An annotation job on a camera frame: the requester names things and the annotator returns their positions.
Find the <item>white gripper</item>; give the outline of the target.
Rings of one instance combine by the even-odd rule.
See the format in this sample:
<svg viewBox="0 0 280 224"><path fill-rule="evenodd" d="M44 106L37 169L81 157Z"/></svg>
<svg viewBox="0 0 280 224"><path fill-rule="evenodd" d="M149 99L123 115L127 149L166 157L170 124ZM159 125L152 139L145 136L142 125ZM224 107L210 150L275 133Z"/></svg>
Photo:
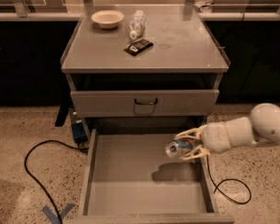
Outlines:
<svg viewBox="0 0 280 224"><path fill-rule="evenodd" d="M184 161L207 156L210 152L220 154L231 149L231 139L224 122L211 122L206 126L191 128L178 133L175 139L202 139L203 145L198 145L181 156Z"/></svg>

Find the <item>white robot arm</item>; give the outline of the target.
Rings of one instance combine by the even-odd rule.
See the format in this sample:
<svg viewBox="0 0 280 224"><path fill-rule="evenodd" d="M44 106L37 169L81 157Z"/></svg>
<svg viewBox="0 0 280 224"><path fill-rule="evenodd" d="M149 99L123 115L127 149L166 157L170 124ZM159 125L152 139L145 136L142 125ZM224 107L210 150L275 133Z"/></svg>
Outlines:
<svg viewBox="0 0 280 224"><path fill-rule="evenodd" d="M280 107L260 104L248 117L210 122L179 133L165 150L169 157L187 161L236 147L274 145L280 145Z"/></svg>

